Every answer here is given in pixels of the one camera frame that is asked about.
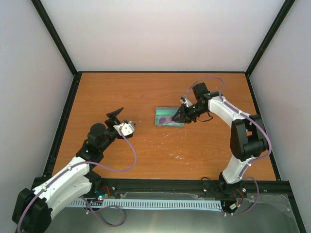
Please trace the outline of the grey glasses case green lining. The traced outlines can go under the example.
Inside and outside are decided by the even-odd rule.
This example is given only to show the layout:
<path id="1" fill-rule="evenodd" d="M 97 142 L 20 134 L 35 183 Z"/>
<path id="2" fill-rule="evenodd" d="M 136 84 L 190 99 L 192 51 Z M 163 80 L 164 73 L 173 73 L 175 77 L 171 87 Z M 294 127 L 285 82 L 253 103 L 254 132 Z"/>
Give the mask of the grey glasses case green lining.
<path id="1" fill-rule="evenodd" d="M 155 125 L 158 127 L 184 127 L 183 123 L 172 121 L 178 107 L 157 107 L 155 109 Z"/>

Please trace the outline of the pink translucent sunglasses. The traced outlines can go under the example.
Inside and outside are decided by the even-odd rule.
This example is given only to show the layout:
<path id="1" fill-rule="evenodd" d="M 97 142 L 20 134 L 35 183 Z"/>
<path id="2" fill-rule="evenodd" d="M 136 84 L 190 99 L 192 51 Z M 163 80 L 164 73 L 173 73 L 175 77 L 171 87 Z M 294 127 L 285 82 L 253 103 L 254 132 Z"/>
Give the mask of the pink translucent sunglasses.
<path id="1" fill-rule="evenodd" d="M 175 122 L 172 120 L 172 116 L 160 116 L 158 123 L 159 125 L 164 125 L 164 124 L 173 124 Z"/>

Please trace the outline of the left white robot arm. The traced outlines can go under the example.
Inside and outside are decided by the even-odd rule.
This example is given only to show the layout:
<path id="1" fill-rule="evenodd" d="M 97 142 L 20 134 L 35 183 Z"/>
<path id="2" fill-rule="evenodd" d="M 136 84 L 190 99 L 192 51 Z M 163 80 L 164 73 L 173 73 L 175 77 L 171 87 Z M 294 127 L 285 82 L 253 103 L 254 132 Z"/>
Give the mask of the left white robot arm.
<path id="1" fill-rule="evenodd" d="M 91 126 L 86 140 L 71 161 L 59 172 L 32 188 L 24 188 L 17 196 L 12 221 L 18 233 L 43 233 L 51 221 L 72 201 L 101 190 L 101 177 L 93 172 L 104 157 L 104 151 L 116 140 L 133 136 L 135 124 L 120 121 L 123 108 L 108 113 L 104 123 Z"/>

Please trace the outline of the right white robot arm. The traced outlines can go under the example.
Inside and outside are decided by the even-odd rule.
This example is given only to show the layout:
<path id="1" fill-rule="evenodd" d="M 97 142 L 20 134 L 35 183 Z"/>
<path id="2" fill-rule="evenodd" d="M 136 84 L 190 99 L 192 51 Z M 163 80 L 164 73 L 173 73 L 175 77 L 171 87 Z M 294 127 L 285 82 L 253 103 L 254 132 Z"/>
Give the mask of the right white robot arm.
<path id="1" fill-rule="evenodd" d="M 176 123 L 197 122 L 202 114 L 215 114 L 231 129 L 231 159 L 219 175 L 218 190 L 220 195 L 228 196 L 239 187 L 243 175 L 253 162 L 269 156 L 272 152 L 271 141 L 264 130 L 260 115 L 250 115 L 236 108 L 222 93 L 210 92 L 205 83 L 192 86 L 197 100 L 192 104 L 186 96 L 181 97 L 181 106 L 172 117 Z"/>

